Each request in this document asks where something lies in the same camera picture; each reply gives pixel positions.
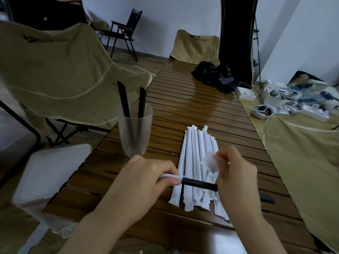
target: black backdrop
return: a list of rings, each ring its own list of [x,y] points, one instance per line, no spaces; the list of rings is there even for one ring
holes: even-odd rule
[[[221,0],[219,60],[232,77],[252,84],[251,49],[258,0]]]

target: wooden table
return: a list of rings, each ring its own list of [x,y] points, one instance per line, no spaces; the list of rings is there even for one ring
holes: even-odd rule
[[[274,227],[288,253],[316,253],[305,227],[277,170],[265,151],[236,94],[222,94],[194,79],[194,64],[168,61],[147,89],[153,107],[150,144],[145,158],[169,159],[178,164],[184,131],[192,124],[208,126],[219,148],[233,144],[258,168],[260,193],[271,196],[275,205],[262,202],[262,213]],[[95,209],[121,168],[128,162],[116,126],[86,159],[84,164],[54,196],[45,212],[80,221]],[[230,224],[211,211],[195,207],[184,211],[168,203],[172,189],[159,197],[141,221],[126,234],[169,248],[195,253],[225,253]]]

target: plastic cup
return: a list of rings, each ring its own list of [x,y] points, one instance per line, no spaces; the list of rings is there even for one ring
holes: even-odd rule
[[[153,109],[146,103],[144,117],[138,119],[139,102],[128,102],[130,118],[124,116],[121,104],[118,106],[119,134],[122,149],[127,157],[143,156],[150,142]]]

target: white bin lid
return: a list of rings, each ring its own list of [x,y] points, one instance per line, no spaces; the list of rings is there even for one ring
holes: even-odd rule
[[[90,144],[33,153],[15,191],[13,203],[23,204],[53,197],[90,154]]]

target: chair armrest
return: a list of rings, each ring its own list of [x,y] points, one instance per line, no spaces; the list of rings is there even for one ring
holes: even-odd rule
[[[112,21],[113,25],[117,25],[118,27],[121,27],[121,28],[124,28],[124,29],[127,29],[127,30],[130,30],[130,31],[133,31],[133,32],[134,32],[133,29],[128,28],[128,27],[127,27],[126,25],[124,25],[124,24],[121,24],[121,23],[119,23],[119,22],[115,22],[115,21],[113,21],[113,20],[111,20],[111,21]]]

